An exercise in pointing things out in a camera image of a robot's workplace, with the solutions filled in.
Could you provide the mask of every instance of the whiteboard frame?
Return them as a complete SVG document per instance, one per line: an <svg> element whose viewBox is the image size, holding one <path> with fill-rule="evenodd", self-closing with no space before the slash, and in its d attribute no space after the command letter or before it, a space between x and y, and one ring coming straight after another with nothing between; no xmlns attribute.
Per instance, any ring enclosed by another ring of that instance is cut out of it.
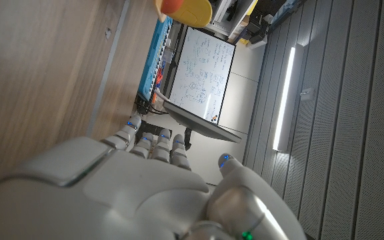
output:
<svg viewBox="0 0 384 240"><path fill-rule="evenodd" d="M207 35L210 36L210 37L214 37L214 38L216 38L216 39L218 39L218 40L220 40L220 41L222 41L222 42L228 43L228 44L230 44L230 45L233 46L232 60L231 60L231 64L229 65L229 72L227 73L227 79L226 79L225 90L224 90L224 92L223 92L223 97L221 98L220 112L219 112L219 115L218 115L218 118L217 118L217 123L213 123L213 124L219 125L219 120L220 120L221 110L222 110L222 108L223 108L223 102L225 101L226 88L227 88L227 84L229 83L229 77L230 77L230 75L231 75L233 58L235 57L235 51L237 50L237 46L236 46L235 44L232 44L232 43L226 41L226 40L223 40L223 39L220 38L220 37L216 37L216 36L214 36L214 35L210 35L210 34L208 34L206 31L203 31L203 29L187 26L187 28L186 28L186 33L185 33L185 37L184 37L184 39L183 39L183 44L182 44L181 49L180 49L179 63L180 63L180 60L181 60L181 54L182 54L182 52L183 52L183 48L185 47L186 36L187 36L187 32L188 32L189 29L198 30L198 31L200 31L200 32L202 32L202 33L207 34ZM171 84L171 87L170 87L170 88L171 88L171 89L170 89L170 94L169 94L168 98L170 98L171 93L172 93L172 90L173 90L174 81L176 80L177 70L179 69L179 63L177 63L177 66L176 66L176 72L174 73L173 83Z"/></svg>

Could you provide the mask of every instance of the fluorescent light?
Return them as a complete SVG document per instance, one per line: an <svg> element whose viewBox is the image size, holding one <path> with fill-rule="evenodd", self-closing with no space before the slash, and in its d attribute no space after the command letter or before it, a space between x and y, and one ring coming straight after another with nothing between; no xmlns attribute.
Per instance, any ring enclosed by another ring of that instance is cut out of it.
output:
<svg viewBox="0 0 384 240"><path fill-rule="evenodd" d="M283 120L284 120L284 114L285 114L285 105L287 104L288 89L290 86L291 72L293 70L295 50L296 50L296 48L294 48L294 47L291 48L290 58L288 60L288 66L287 66L287 74L285 75L283 96L281 99L281 107L279 108L279 114L278 114L277 130L275 132L275 139L273 141L273 149L276 151L280 151L278 148L279 138L281 136L281 128L283 126Z"/></svg>

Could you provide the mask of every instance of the electronic equipment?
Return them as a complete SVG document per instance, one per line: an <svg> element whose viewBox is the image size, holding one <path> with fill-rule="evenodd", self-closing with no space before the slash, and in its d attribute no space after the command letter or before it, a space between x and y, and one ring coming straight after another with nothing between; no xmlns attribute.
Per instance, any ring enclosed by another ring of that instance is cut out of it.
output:
<svg viewBox="0 0 384 240"><path fill-rule="evenodd" d="M167 43L173 20L167 17L163 23L157 21L153 33L151 46L147 54L145 67L140 79L138 95L146 101L150 101L152 90L158 75L158 69L162 64L163 53Z"/></svg>

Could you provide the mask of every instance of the white wall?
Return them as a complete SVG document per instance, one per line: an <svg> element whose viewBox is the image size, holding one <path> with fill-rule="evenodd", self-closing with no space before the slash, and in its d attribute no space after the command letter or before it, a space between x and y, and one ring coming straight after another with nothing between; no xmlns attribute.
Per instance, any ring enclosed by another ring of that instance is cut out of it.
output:
<svg viewBox="0 0 384 240"><path fill-rule="evenodd" d="M235 50L219 126L240 136L242 141L231 143L192 132L192 146L187 156L192 171L208 183L217 185L222 180L217 160L223 153L232 154L240 162L243 160L264 53L265 46L250 50L241 43ZM150 116L147 122L173 130L173 136L185 133L185 127L169 115Z"/></svg>

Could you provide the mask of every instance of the wall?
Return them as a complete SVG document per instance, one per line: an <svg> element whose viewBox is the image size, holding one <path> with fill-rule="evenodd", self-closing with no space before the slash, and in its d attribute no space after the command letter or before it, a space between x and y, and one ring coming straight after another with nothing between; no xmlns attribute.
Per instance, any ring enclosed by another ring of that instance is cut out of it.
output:
<svg viewBox="0 0 384 240"><path fill-rule="evenodd" d="M223 153L230 153L239 161L243 160L264 52L264 46L250 50L238 43L229 74L219 126L240 136L242 141L231 143L192 132L192 146L187 156L192 171L208 183L217 185L222 180L217 160ZM184 126L168 115L151 116L147 121L173 130L173 135L185 133Z"/></svg>
<svg viewBox="0 0 384 240"><path fill-rule="evenodd" d="M289 49L305 46L286 152L272 150ZM299 92L315 89L312 101ZM312 239L384 239L384 2L308 0L268 37L244 164Z"/></svg>

